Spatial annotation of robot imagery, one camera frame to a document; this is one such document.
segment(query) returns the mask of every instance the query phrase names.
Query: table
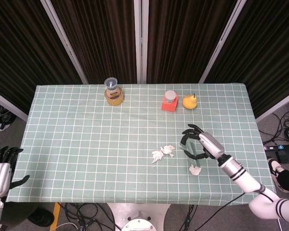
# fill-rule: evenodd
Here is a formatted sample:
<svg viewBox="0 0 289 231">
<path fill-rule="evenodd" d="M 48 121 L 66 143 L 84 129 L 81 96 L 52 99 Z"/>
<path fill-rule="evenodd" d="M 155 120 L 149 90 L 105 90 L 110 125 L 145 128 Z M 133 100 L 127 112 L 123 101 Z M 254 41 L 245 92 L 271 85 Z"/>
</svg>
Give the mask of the table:
<svg viewBox="0 0 289 231">
<path fill-rule="evenodd" d="M 224 205 L 242 191 L 216 160 L 200 160 L 200 175 L 190 174 L 179 146 L 189 123 L 275 190 L 244 84 L 120 86 L 120 106 L 107 104 L 104 85 L 37 86 L 13 178 L 30 179 L 10 190 L 8 201 Z M 179 94 L 175 113 L 160 109 L 167 90 Z M 193 93 L 197 108 L 184 109 L 183 96 Z M 152 164 L 152 151 L 164 145 L 176 147 L 174 158 Z"/>
</svg>

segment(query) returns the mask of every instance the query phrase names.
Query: floor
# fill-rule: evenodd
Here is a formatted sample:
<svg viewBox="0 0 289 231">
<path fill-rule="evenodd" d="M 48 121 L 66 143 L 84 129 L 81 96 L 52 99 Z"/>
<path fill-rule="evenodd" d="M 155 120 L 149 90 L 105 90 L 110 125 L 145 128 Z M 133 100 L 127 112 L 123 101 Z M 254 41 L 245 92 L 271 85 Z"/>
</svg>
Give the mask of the floor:
<svg viewBox="0 0 289 231">
<path fill-rule="evenodd" d="M 277 110 L 275 113 L 278 116 L 283 115 L 285 112 L 289 110 L 289 104 Z M 11 126 L 5 130 L 0 132 L 0 147 L 9 145 L 12 146 L 20 146 L 22 135 L 24 133 L 26 123 L 21 119 L 16 119 Z M 260 130 L 263 130 L 267 133 L 275 133 L 278 125 L 278 121 L 276 117 L 273 115 L 269 115 L 262 121 L 258 123 L 258 127 Z M 269 139 L 270 136 L 262 134 L 263 141 Z M 278 141 L 277 144 L 286 144 L 284 141 Z M 282 193 L 277 190 L 277 194 L 280 197 L 285 197 L 289 199 L 289 193 Z M 53 211 L 54 204 L 53 203 L 43 203 L 40 205 L 50 211 Z M 199 227 L 206 219 L 208 219 L 216 210 L 217 206 L 199 206 L 196 212 L 195 217 L 193 218 L 190 224 L 190 230 L 195 230 Z M 83 210 L 84 214 L 90 214 L 92 209 L 85 208 Z M 188 211 L 187 205 L 171 205 L 168 210 L 165 221 L 164 221 L 164 230 L 166 231 L 177 231 L 185 220 L 186 213 Z M 107 224 L 107 218 L 99 214 L 98 220 L 101 223 Z M 67 222 L 65 214 L 61 209 L 58 219 L 58 225 Z M 284 231 L 289 231 L 289 223 L 281 221 L 282 227 Z M 211 230 L 241 230 L 241 231 L 278 231 L 279 226 L 277 220 L 262 220 L 257 218 L 252 212 L 249 210 L 248 205 L 236 205 L 226 207 L 221 210 L 212 220 L 210 220 L 201 230 L 211 231 Z M 94 224 L 91 226 L 90 230 L 99 230 L 97 226 Z M 33 225 L 30 221 L 25 220 L 17 227 L 10 229 L 12 231 L 49 231 L 49 228 L 41 228 Z M 62 226 L 58 230 L 60 231 L 72 231 L 74 228 L 72 226 Z"/>
</svg>

